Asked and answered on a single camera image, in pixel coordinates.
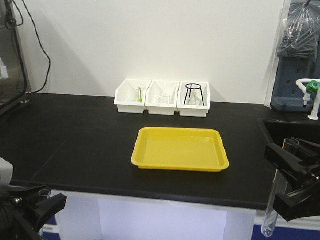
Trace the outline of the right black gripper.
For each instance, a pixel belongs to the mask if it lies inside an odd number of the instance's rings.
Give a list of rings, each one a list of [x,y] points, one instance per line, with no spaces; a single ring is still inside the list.
[[[287,222],[320,215],[320,145],[297,139],[289,152],[275,143],[265,148],[264,157],[290,176],[293,191],[275,195],[273,209]]]

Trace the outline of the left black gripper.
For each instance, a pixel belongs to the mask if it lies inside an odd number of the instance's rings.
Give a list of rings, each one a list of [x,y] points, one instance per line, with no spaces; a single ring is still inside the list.
[[[2,240],[41,240],[39,231],[65,208],[67,196],[57,194],[40,201],[38,192],[48,186],[2,186],[0,188],[0,238]],[[25,219],[29,204],[35,204],[34,226]]]

